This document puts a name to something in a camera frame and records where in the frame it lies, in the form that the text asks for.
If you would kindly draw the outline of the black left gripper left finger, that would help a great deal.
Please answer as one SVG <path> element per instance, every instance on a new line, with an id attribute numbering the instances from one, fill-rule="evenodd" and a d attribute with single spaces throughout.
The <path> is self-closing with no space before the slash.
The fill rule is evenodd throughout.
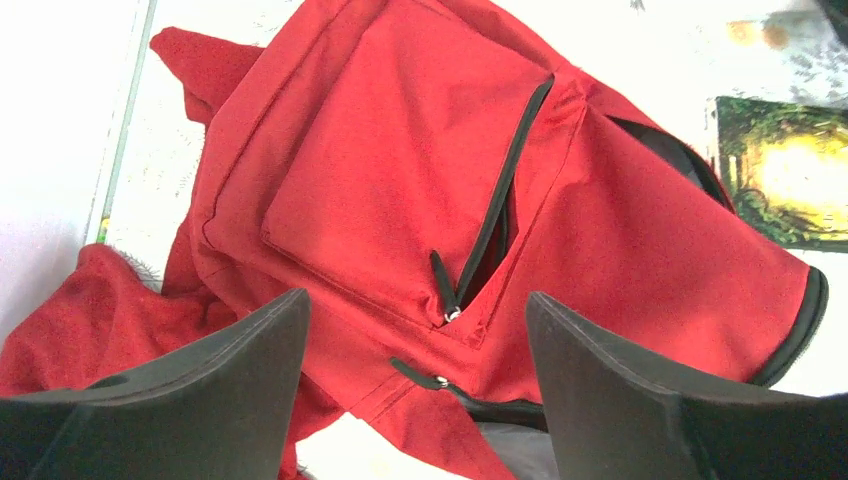
<path id="1" fill-rule="evenodd" d="M 311 301 L 293 289 L 214 334 L 83 390 L 1 403 L 5 479 L 274 479 Z"/>

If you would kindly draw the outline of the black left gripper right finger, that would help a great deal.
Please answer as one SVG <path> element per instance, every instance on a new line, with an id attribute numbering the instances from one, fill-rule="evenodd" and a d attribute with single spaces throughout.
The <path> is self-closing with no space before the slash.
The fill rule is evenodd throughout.
<path id="1" fill-rule="evenodd" d="M 724 379 L 535 292 L 527 333 L 565 479 L 843 479 L 847 397 Z"/>

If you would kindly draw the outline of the red student backpack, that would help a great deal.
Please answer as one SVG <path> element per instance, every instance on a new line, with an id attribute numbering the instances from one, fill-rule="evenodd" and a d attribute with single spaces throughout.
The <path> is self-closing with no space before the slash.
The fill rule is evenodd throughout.
<path id="1" fill-rule="evenodd" d="M 473 479 L 470 416 L 541 404 L 534 291 L 758 386 L 810 344 L 823 274 L 747 225 L 707 163 L 487 1 L 306 1 L 264 48 L 168 28 L 152 50 L 205 142 L 166 286 L 214 313 L 304 288 L 284 450 L 345 413 Z"/>

